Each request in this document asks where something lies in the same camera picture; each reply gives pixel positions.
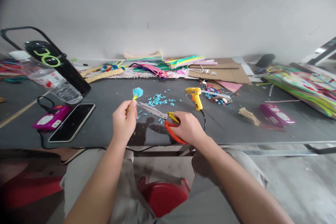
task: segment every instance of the blue pipe cleaner pom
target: blue pipe cleaner pom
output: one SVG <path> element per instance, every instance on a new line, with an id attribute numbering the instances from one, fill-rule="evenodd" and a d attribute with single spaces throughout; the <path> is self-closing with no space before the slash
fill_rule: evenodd
<path id="1" fill-rule="evenodd" d="M 141 97 L 143 93 L 144 91 L 139 87 L 133 89 L 133 96 L 137 96 L 137 98 Z"/>

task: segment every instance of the lap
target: lap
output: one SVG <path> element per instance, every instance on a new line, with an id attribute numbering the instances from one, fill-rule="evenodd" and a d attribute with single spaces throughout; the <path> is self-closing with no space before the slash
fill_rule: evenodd
<path id="1" fill-rule="evenodd" d="M 237 149 L 225 149 L 261 185 L 268 181 L 259 167 L 245 153 Z M 65 216 L 69 213 L 84 189 L 104 150 L 92 149 L 76 157 L 69 165 L 61 186 L 65 191 Z M 153 212 L 137 190 L 131 160 L 125 160 L 117 187 L 111 214 L 112 223 L 239 223 L 239 219 L 206 159 L 199 153 L 192 159 L 195 173 L 188 199 L 171 213 L 160 219 L 153 219 Z"/>

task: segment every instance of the red stool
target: red stool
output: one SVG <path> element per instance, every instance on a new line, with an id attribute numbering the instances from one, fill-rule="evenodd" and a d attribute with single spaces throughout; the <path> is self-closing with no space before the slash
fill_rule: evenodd
<path id="1" fill-rule="evenodd" d="M 3 201 L 8 210 L 23 207 L 29 203 L 62 191 L 62 177 L 22 178 L 20 174 L 1 186 Z"/>
<path id="2" fill-rule="evenodd" d="M 189 196 L 189 184 L 184 178 L 181 178 L 181 184 L 170 184 L 162 181 L 146 184 L 146 180 L 146 177 L 140 179 L 138 190 L 157 217 L 170 213 L 175 207 L 186 201 Z"/>

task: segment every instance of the pink power bank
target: pink power bank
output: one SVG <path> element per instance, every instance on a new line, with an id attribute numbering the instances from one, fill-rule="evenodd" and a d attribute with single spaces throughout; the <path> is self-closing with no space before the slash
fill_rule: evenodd
<path id="1" fill-rule="evenodd" d="M 284 128 L 288 124 L 295 123 L 292 118 L 279 109 L 277 105 L 272 103 L 261 104 L 259 109 L 264 113 L 267 120 L 281 128 Z"/>
<path id="2" fill-rule="evenodd" d="M 71 111 L 70 106 L 54 106 L 53 109 L 58 111 L 55 114 L 45 114 L 32 125 L 32 128 L 43 131 L 55 130 Z"/>

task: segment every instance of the gray table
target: gray table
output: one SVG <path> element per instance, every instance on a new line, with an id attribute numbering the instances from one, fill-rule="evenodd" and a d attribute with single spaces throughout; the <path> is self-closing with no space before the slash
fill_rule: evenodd
<path id="1" fill-rule="evenodd" d="M 43 94 L 45 90 L 31 81 L 22 84 L 0 83 L 1 95 L 8 99 L 7 103 L 0 104 L 0 115 L 10 114 L 9 110 L 29 104 L 35 97 Z M 123 100 L 133 97 L 132 90 L 136 87 L 143 89 L 144 95 L 138 101 L 147 102 L 147 98 L 170 89 L 164 95 L 166 99 L 175 99 L 175 106 L 169 104 L 156 106 L 162 112 L 187 111 L 194 114 L 204 124 L 203 116 L 195 110 L 195 104 L 190 96 L 185 96 L 184 89 L 198 87 L 199 82 L 187 79 L 158 78 L 148 79 L 103 79 L 91 84 L 92 89 L 83 99 L 82 103 L 94 103 L 96 109 L 89 117 L 76 138 L 70 143 L 49 143 L 47 139 L 51 134 L 44 135 L 44 145 L 52 147 L 92 147 L 107 146 L 112 138 L 112 113 Z M 206 116 L 206 133 L 219 145 L 264 145 L 264 144 L 310 144 L 336 142 L 334 130 L 336 121 L 329 119 L 303 102 L 279 103 L 278 106 L 296 123 L 286 127 L 286 132 L 271 131 L 251 124 L 249 120 L 238 114 L 241 107 L 262 120 L 263 114 L 259 105 L 268 98 L 272 100 L 291 100 L 293 97 L 281 89 L 274 87 L 271 97 L 268 97 L 269 86 L 244 85 L 239 96 L 233 97 L 231 106 L 220 106 L 210 102 L 201 95 L 203 110 Z M 53 95 L 49 94 L 56 104 L 62 104 Z M 37 121 L 45 111 L 37 104 L 33 105 L 24 114 L 0 129 L 0 148 L 38 148 L 41 140 L 31 125 Z M 134 135 L 129 146 L 170 145 L 174 140 L 167 134 L 165 127 L 158 122 L 158 118 L 150 114 L 141 117 L 137 122 Z"/>

